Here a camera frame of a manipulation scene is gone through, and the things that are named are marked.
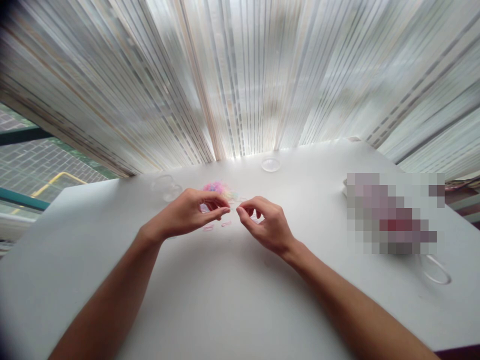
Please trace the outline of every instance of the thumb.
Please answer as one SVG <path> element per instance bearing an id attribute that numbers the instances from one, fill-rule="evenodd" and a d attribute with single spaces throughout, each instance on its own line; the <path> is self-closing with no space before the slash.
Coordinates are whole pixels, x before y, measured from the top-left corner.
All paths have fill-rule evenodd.
<path id="1" fill-rule="evenodd" d="M 230 212 L 229 207 L 219 207 L 213 211 L 206 212 L 202 214 L 202 219 L 205 221 L 205 224 L 212 222 L 213 220 L 219 219 L 222 215 L 227 214 Z"/>
<path id="2" fill-rule="evenodd" d="M 240 217 L 240 222 L 246 229 L 250 232 L 253 233 L 255 231 L 255 227 L 258 226 L 249 216 L 249 214 L 245 211 L 245 209 L 241 206 L 236 208 L 236 212 L 238 213 L 238 216 Z"/>

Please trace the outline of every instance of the vertical blind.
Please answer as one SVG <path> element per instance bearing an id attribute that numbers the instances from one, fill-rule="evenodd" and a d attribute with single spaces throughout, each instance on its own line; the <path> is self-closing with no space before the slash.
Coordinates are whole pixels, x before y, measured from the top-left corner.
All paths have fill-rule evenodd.
<path id="1" fill-rule="evenodd" d="M 358 136 L 480 169 L 480 1 L 21 0 L 2 101 L 122 175 Z"/>

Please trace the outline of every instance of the finger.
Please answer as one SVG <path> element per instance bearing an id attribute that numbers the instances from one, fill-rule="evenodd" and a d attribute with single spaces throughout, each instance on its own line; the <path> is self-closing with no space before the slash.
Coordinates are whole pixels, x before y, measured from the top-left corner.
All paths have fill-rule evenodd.
<path id="1" fill-rule="evenodd" d="M 229 207 L 219 207 L 213 211 L 206 212 L 201 215 L 201 219 L 204 224 L 208 224 L 209 222 L 212 222 L 213 220 L 219 220 L 222 218 L 222 215 L 227 214 L 230 212 Z"/>
<path id="2" fill-rule="evenodd" d="M 227 201 L 226 198 L 224 198 L 222 195 L 220 195 L 216 191 L 199 191 L 198 192 L 199 200 L 202 202 L 216 202 L 218 203 L 222 208 L 229 208 L 230 204 Z"/>
<path id="3" fill-rule="evenodd" d="M 206 202 L 205 204 L 207 204 L 208 206 L 210 206 L 210 211 L 213 211 L 217 208 L 222 208 L 222 206 L 218 206 L 215 202 Z"/>
<path id="4" fill-rule="evenodd" d="M 255 209 L 259 210 L 264 216 L 268 216 L 271 213 L 272 206 L 267 201 L 264 201 L 261 197 L 255 196 L 254 198 L 244 201 L 239 205 L 243 209 Z"/>
<path id="5" fill-rule="evenodd" d="M 237 207 L 236 212 L 240 217 L 240 222 L 242 223 L 242 225 L 246 227 L 250 234 L 253 235 L 258 225 L 250 218 L 249 214 L 245 211 L 243 207 Z"/>

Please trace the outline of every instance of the right hand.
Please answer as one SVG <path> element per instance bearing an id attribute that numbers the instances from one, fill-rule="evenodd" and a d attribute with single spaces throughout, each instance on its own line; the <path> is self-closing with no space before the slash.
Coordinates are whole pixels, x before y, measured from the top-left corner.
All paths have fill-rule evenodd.
<path id="1" fill-rule="evenodd" d="M 265 218 L 257 224 L 251 219 L 256 212 L 256 218 Z M 244 201 L 236 208 L 243 226 L 265 248 L 282 256 L 290 251 L 297 240 L 290 231 L 283 209 L 261 196 Z"/>

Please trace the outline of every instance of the table surface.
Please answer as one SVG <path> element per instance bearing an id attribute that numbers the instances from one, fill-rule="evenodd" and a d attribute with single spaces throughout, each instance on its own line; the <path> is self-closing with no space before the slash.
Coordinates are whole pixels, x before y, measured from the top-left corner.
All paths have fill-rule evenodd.
<path id="1" fill-rule="evenodd" d="M 261 169 L 265 156 L 281 161 Z M 437 350 L 480 343 L 480 232 L 446 207 L 437 257 L 453 282 L 436 285 L 413 255 L 368 255 L 348 242 L 347 173 L 400 169 L 363 142 L 339 140 L 191 166 L 184 189 L 223 181 L 280 204 L 293 234 Z M 158 174 L 69 187 L 0 261 L 1 324 L 19 359 L 45 359 L 76 313 L 166 203 Z M 350 359 L 299 276 L 261 247 L 235 211 L 162 246 L 119 359 Z"/>

